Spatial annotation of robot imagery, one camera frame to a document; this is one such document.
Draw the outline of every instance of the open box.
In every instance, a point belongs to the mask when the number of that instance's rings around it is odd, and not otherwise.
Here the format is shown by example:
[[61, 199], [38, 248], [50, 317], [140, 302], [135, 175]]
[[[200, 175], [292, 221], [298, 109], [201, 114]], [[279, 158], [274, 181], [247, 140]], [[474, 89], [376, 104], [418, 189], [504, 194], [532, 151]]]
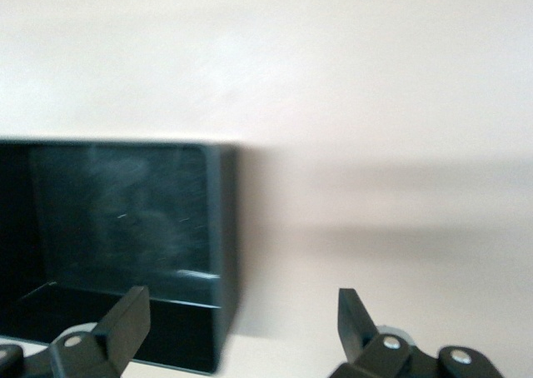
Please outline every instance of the open box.
[[0, 143], [0, 336], [50, 343], [148, 285], [135, 359], [217, 368], [237, 308], [233, 147]]

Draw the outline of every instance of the black plastic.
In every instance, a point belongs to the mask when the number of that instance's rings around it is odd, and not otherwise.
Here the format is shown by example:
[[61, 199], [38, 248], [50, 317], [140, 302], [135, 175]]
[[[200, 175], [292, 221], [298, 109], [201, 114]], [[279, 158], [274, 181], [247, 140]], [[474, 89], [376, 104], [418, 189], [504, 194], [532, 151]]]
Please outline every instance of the black plastic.
[[[337, 325], [348, 362], [330, 378], [503, 378], [479, 351], [447, 346], [434, 359], [402, 336], [380, 333], [353, 289], [339, 290]], [[470, 359], [454, 359], [455, 351]]]
[[0, 144], [0, 335], [50, 343], [148, 286], [136, 360], [213, 372], [237, 308], [235, 148]]
[[0, 345], [0, 377], [119, 378], [149, 331], [148, 288], [134, 286], [90, 332], [61, 336], [26, 358], [22, 347]]

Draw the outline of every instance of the white surface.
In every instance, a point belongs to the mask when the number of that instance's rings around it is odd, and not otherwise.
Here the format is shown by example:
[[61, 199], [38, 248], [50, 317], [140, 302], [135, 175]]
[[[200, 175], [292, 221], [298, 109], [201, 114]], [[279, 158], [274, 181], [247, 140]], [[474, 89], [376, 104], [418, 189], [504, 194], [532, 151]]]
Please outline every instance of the white surface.
[[220, 377], [326, 377], [339, 286], [432, 355], [533, 376], [531, 5], [0, 0], [0, 135], [242, 144]]

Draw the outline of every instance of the metal screw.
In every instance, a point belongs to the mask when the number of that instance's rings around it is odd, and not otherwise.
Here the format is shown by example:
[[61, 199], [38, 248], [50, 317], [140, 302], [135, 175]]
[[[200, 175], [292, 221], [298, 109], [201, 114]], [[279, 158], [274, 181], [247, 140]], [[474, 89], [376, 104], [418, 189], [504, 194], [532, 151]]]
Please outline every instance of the metal screw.
[[64, 345], [66, 347], [73, 347], [75, 345], [78, 345], [81, 342], [82, 342], [82, 338], [80, 336], [71, 336], [65, 341]]
[[396, 350], [396, 349], [400, 349], [400, 341], [397, 340], [394, 336], [386, 336], [384, 339], [383, 339], [383, 345], [385, 345], [385, 347], [388, 347], [389, 349], [392, 349], [392, 350]]
[[451, 358], [461, 364], [470, 364], [472, 358], [465, 351], [460, 351], [459, 349], [454, 349], [451, 351]]

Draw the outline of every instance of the black plastic box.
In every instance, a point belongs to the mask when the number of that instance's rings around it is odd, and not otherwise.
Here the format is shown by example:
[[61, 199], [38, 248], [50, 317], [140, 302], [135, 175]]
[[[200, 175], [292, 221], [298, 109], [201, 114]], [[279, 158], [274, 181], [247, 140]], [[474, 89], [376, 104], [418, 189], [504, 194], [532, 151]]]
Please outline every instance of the black plastic box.
[[0, 143], [0, 336], [50, 343], [150, 289], [136, 360], [217, 368], [237, 308], [237, 153], [184, 143]]

